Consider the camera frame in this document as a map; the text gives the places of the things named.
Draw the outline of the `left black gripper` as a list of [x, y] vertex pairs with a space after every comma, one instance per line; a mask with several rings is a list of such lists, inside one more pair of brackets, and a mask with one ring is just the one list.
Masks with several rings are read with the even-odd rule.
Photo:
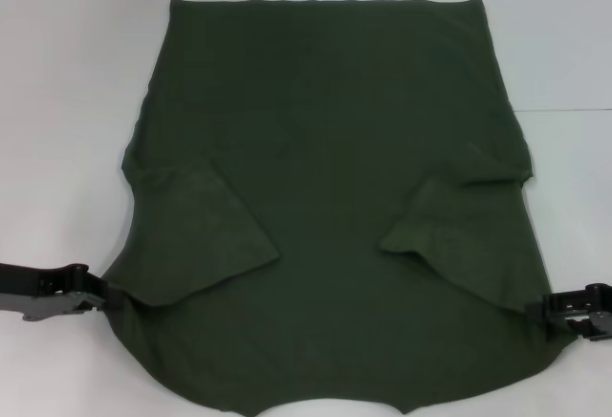
[[0, 263], [0, 311], [42, 321], [88, 311], [123, 309], [124, 292], [89, 274], [86, 265], [38, 269]]

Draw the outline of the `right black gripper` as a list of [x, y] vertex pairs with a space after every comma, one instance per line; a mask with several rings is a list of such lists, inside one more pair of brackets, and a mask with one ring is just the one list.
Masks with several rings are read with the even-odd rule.
[[[544, 295], [525, 305], [525, 315], [538, 325], [555, 323], [574, 313], [574, 299], [573, 292]], [[579, 313], [568, 320], [575, 333], [590, 341], [612, 340], [612, 286], [587, 285], [579, 291], [575, 308]]]

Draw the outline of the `dark green shirt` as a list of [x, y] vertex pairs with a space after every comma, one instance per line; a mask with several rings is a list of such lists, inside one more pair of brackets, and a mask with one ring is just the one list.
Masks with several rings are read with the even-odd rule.
[[409, 412], [573, 341], [525, 316], [550, 286], [480, 0], [175, 0], [121, 168], [109, 321], [199, 405]]

